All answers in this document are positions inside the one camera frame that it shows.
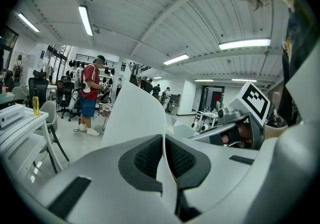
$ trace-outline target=man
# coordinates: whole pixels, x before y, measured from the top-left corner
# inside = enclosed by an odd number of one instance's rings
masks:
[[[143,90],[147,91],[149,94],[153,89],[153,86],[151,85],[152,79],[148,79],[148,82],[146,82],[144,85]]]
[[[286,84],[296,73],[303,61],[308,57],[320,35],[319,24],[312,13],[306,0],[282,0],[286,3],[289,11],[289,22],[287,35],[283,43],[283,77]],[[283,88],[278,114],[288,125],[282,128],[273,128],[265,125],[265,139],[279,137],[288,126],[301,121],[298,109],[291,98],[286,87]],[[239,133],[244,140],[250,138],[248,128],[243,125]],[[223,142],[228,143],[229,139],[223,136]]]
[[[143,90],[145,90],[145,85],[147,83],[147,79],[148,79],[147,76],[141,78],[140,88]]]
[[[170,97],[171,97],[171,93],[170,93],[170,88],[169,87],[167,87],[166,88],[166,90],[164,91],[164,93],[163,93],[163,109],[164,109],[164,111],[166,111],[166,107],[168,106],[168,103],[169,103],[169,101],[170,101]]]
[[[160,84],[158,84],[157,86],[155,86],[153,88],[153,93],[152,95],[155,97],[155,98],[159,98],[159,92],[161,91],[161,88],[160,88]]]
[[[91,136],[99,136],[99,132],[91,128],[91,117],[95,115],[98,91],[102,88],[99,84],[99,69],[104,67],[104,56],[97,56],[91,65],[83,71],[83,83],[85,88],[80,92],[81,124],[79,130]]]

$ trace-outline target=black slot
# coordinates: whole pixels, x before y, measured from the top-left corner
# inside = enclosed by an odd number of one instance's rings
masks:
[[[233,160],[233,161],[236,161],[236,162],[241,162],[241,163],[244,163],[244,164],[248,164],[248,165],[252,165],[253,162],[255,161],[253,159],[245,158],[245,157],[238,156],[238,155],[233,155],[229,159]]]
[[[90,179],[83,177],[75,178],[51,203],[48,210],[58,217],[65,219],[90,183]]]

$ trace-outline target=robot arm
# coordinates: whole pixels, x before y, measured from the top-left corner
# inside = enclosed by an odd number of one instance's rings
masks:
[[[236,97],[224,108],[218,111],[218,126],[198,135],[193,140],[209,141],[211,144],[223,145],[222,136],[229,137],[230,145],[241,146],[250,149],[259,149],[264,141],[265,121],[270,107],[269,99],[251,82],[247,82]],[[248,122],[250,130],[250,146],[241,143],[238,132],[239,125]]]

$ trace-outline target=backpack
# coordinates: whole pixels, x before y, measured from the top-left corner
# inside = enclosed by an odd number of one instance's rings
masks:
[[[15,78],[20,78],[20,74],[21,74],[21,65],[22,63],[19,65],[18,62],[16,63],[17,67],[15,69],[15,73],[14,73],[14,77]]]

